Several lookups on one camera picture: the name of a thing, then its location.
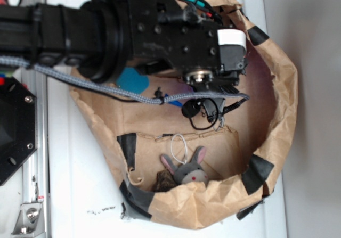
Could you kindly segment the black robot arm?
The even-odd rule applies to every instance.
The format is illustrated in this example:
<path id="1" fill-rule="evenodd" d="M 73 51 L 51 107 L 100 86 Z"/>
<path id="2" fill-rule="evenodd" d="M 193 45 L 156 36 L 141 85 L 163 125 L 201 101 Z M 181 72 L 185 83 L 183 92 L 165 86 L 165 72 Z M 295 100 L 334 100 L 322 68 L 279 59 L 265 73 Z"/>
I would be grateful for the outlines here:
<path id="1" fill-rule="evenodd" d="M 192 86 L 236 86 L 246 39 L 206 0 L 90 0 L 80 8 L 1 6 L 1 54 L 76 67 L 96 83 L 125 68 Z"/>

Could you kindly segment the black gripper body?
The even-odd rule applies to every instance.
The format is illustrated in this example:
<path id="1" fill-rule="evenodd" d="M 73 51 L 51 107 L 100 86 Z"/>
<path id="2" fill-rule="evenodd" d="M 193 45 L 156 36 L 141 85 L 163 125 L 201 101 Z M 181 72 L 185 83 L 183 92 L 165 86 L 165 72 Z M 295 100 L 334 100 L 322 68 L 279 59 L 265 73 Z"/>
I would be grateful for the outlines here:
<path id="1" fill-rule="evenodd" d="M 237 93 L 245 73 L 246 35 L 223 25 L 205 0 L 92 0 L 105 52 L 98 83 L 125 67 L 143 75 L 179 77 L 197 90 Z"/>

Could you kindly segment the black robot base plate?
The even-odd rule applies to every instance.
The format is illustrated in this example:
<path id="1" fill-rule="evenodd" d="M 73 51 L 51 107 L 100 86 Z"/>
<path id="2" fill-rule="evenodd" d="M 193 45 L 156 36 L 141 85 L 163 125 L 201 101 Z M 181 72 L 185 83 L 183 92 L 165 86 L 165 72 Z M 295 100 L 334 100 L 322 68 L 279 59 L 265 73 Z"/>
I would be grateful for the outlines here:
<path id="1" fill-rule="evenodd" d="M 14 77 L 1 78 L 1 185 L 36 150 L 36 96 Z"/>

